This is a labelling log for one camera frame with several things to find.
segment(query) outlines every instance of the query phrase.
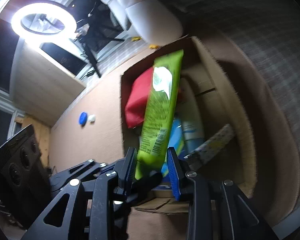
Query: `screw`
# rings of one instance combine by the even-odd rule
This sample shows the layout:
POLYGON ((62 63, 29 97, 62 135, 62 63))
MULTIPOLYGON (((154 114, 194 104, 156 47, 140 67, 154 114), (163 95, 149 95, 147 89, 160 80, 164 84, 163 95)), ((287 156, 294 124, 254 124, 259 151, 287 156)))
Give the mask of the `screw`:
POLYGON ((115 171, 107 171, 106 175, 108 177, 114 177, 117 173, 115 171))
POLYGON ((70 185, 71 186, 77 186, 80 183, 80 180, 78 179, 71 179, 70 185))
POLYGON ((186 175, 190 178, 194 178, 195 176, 197 176, 197 173, 195 171, 187 171, 186 175))
POLYGON ((230 179, 226 179, 223 183, 224 183, 226 186, 232 186, 232 185, 233 185, 233 181, 230 180, 230 179))

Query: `green tube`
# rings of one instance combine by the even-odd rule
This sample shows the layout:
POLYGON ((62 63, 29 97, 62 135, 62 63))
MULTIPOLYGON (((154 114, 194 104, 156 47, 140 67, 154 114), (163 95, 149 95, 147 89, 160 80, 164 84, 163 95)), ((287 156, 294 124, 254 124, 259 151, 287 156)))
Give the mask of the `green tube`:
POLYGON ((137 155, 136 179, 161 171, 176 108, 183 50, 154 60, 153 82, 147 101, 137 155))

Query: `cardboard box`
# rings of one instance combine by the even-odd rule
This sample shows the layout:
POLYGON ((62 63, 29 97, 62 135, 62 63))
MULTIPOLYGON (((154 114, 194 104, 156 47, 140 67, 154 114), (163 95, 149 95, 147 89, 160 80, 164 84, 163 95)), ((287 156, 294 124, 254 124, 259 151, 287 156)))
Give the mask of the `cardboard box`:
MULTIPOLYGON (((232 179, 250 197, 257 180, 255 148, 250 123, 245 110, 225 73, 212 55, 196 37, 184 37, 161 47, 154 53, 128 68, 121 77, 121 118, 124 150, 138 149, 138 136, 128 129, 124 108, 127 104, 134 80, 152 66, 155 58, 184 50, 181 77, 185 77, 197 99, 202 115, 205 137, 214 135, 226 123, 235 130, 233 139, 224 151, 219 153, 198 172, 208 179, 232 179)), ((137 209, 157 213, 180 213, 188 211, 187 203, 176 202, 165 195, 149 196, 150 201, 137 209)))

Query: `ring light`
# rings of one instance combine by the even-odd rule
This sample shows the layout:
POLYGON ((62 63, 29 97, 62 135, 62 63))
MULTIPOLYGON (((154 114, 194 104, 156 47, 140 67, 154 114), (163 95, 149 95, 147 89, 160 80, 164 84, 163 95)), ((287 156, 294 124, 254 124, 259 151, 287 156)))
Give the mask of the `ring light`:
POLYGON ((58 5, 45 2, 33 3, 22 7, 12 17, 11 26, 13 31, 20 37, 24 38, 26 41, 32 41, 36 43, 58 42, 60 39, 74 38, 74 33, 77 30, 77 23, 74 17, 68 11, 59 7, 58 5), (50 33, 49 35, 46 33, 39 34, 30 32, 21 24, 22 18, 29 14, 49 15, 49 17, 53 17, 61 21, 65 28, 58 33, 50 33))

